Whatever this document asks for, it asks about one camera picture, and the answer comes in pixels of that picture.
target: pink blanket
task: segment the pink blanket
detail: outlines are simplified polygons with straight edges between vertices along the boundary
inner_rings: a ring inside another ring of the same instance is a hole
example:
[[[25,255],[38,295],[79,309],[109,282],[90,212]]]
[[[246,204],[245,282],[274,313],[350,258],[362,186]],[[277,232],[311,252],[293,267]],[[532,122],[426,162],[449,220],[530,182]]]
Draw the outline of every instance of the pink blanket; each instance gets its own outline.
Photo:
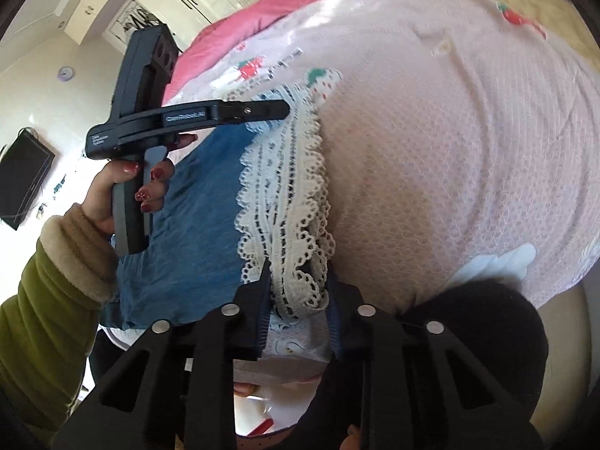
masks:
[[[179,57],[173,78],[164,92],[168,102],[190,80],[213,67],[244,39],[317,0],[260,0],[202,30]]]

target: strawberry print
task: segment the strawberry print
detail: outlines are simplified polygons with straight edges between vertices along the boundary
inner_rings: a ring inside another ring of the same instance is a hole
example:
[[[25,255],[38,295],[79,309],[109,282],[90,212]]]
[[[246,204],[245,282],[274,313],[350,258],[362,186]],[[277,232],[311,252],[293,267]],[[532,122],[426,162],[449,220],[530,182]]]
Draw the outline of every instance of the strawberry print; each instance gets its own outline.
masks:
[[[249,80],[253,78],[259,73],[259,69],[263,66],[265,62],[265,56],[259,55],[258,57],[253,57],[252,59],[242,61],[236,67],[240,72],[239,80]]]
[[[496,3],[496,6],[499,11],[502,12],[504,19],[507,22],[513,25],[531,25],[545,40],[548,40],[548,35],[546,34],[545,30],[537,22],[530,20],[523,15],[519,15],[517,12],[511,10],[508,6],[506,6],[504,3],[500,3],[499,1]]]
[[[341,80],[341,73],[336,69],[310,69],[306,74],[306,83],[312,92],[314,104],[319,106],[325,103]]]

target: fleece cuff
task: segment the fleece cuff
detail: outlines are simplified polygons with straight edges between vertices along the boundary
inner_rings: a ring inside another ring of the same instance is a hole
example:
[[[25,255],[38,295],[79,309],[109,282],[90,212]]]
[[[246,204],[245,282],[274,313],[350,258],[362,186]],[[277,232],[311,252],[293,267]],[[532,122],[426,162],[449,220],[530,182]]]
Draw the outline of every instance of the fleece cuff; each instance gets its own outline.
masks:
[[[52,216],[40,235],[46,255],[67,281],[102,304],[116,293],[115,250],[75,203],[64,216]]]

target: lace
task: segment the lace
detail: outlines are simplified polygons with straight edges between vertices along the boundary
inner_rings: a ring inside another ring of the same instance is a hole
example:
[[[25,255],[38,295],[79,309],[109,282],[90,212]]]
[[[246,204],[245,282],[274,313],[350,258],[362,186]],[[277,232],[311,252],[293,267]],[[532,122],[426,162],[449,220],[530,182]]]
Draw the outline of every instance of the lace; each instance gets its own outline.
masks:
[[[271,262],[275,314],[293,323],[323,311],[327,262],[335,242],[327,232],[329,201],[320,123],[305,85],[282,85],[255,99],[284,99],[286,120],[247,124],[257,135],[241,157],[244,171],[235,227],[246,261],[242,282],[259,278]]]

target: metal screw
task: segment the metal screw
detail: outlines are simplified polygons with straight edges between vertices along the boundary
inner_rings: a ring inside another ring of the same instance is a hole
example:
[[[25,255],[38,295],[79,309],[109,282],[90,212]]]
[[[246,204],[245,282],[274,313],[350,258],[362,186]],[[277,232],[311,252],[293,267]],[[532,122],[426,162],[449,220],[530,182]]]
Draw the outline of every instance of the metal screw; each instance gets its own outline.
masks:
[[[221,308],[221,313],[225,316],[235,316],[239,313],[239,306],[233,303],[229,303],[228,305],[223,306]]]
[[[364,317],[368,318],[368,317],[373,316],[377,312],[377,309],[375,309],[374,306],[371,306],[371,305],[361,305],[361,306],[358,306],[357,311],[360,316],[364,316]]]
[[[434,335],[439,335],[444,331],[444,326],[439,321],[430,321],[427,323],[427,331]]]
[[[168,332],[170,328],[171,324],[167,320],[154,321],[154,324],[152,325],[152,331],[154,333]]]

